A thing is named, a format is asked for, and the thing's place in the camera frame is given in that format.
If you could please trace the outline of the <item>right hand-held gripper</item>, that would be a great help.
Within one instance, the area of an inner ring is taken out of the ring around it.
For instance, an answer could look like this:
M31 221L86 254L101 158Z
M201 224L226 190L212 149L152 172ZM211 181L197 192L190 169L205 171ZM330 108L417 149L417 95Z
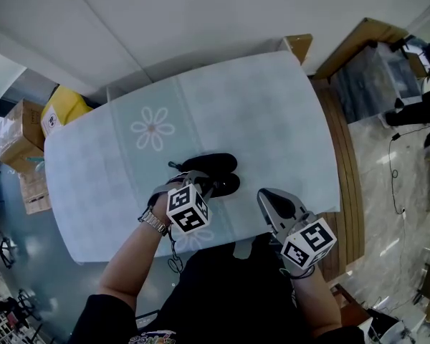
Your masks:
M261 188L257 202L282 245L280 254L295 266L309 268L317 264L335 245L337 237L326 220L308 211L295 195L277 188Z

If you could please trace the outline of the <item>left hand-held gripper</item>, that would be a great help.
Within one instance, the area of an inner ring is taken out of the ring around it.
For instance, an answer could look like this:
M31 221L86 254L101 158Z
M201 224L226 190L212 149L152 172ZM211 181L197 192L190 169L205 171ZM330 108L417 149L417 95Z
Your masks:
M208 200L215 190L215 183L201 171L183 172L174 176L166 184L153 190L148 207L153 208L161 194L168 195L166 214L178 230L190 234L208 227L212 212Z

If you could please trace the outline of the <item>person's left hand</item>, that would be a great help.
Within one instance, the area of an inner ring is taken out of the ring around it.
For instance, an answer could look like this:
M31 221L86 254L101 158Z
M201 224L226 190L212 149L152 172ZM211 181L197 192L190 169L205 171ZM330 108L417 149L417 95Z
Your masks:
M166 214L167 203L168 203L168 195L165 193L162 193L156 199L156 202L151 212L162 224L169 227L171 225L171 220L167 217L167 214Z

